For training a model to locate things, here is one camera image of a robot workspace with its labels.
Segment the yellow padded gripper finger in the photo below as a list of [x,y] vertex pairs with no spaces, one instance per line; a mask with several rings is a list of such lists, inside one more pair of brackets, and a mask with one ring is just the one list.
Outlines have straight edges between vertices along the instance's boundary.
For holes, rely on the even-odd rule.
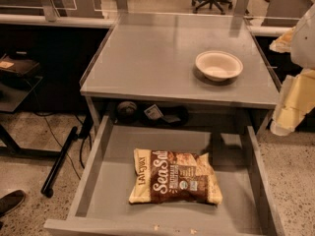
[[315,70],[303,69],[297,76],[287,76],[280,92],[280,101],[273,114],[271,131],[287,136],[315,108]]
[[272,51],[278,52],[278,53],[289,53],[291,50],[291,40],[294,33],[295,28],[291,28],[288,31],[286,31],[284,34],[279,36],[276,40],[274,40],[269,48]]

